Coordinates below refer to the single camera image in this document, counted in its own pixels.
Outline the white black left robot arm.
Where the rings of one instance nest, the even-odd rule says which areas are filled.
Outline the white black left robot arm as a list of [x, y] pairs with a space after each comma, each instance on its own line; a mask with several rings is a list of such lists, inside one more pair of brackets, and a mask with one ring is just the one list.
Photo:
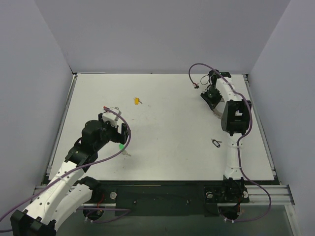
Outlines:
[[34, 197], [23, 211], [11, 215], [15, 236], [54, 236], [62, 223], [80, 205], [97, 202], [101, 197], [100, 182], [85, 177], [92, 164], [98, 164], [98, 152], [109, 142], [128, 145], [130, 127], [117, 107], [104, 108], [97, 120], [86, 122], [81, 137], [69, 150], [50, 183]]

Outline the metal key ring disc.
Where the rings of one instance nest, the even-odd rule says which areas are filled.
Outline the metal key ring disc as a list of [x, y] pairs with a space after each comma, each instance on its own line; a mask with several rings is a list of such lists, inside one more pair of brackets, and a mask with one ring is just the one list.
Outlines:
[[218, 105], [213, 109], [213, 113], [217, 118], [222, 119], [224, 109], [225, 109], [225, 103], [219, 102]]

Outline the black tag with white label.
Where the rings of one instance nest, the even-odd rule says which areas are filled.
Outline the black tag with white label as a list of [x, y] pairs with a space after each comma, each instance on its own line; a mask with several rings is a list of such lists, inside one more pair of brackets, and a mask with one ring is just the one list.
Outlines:
[[218, 140], [216, 140], [216, 139], [212, 139], [211, 141], [212, 141], [212, 144], [213, 144], [215, 147], [217, 147], [217, 148], [220, 148], [220, 147], [221, 147], [222, 141], [218, 141]]

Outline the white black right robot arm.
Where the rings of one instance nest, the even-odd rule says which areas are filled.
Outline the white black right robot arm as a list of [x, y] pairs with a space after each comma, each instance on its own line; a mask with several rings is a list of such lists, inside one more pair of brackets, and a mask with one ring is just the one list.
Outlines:
[[218, 110], [220, 102], [224, 103], [223, 111], [219, 113], [221, 128], [228, 135], [224, 178], [241, 180], [244, 177], [240, 161], [242, 139], [252, 128], [252, 105], [236, 91], [230, 73], [211, 70], [208, 77], [209, 85], [201, 93], [201, 98], [213, 112]]

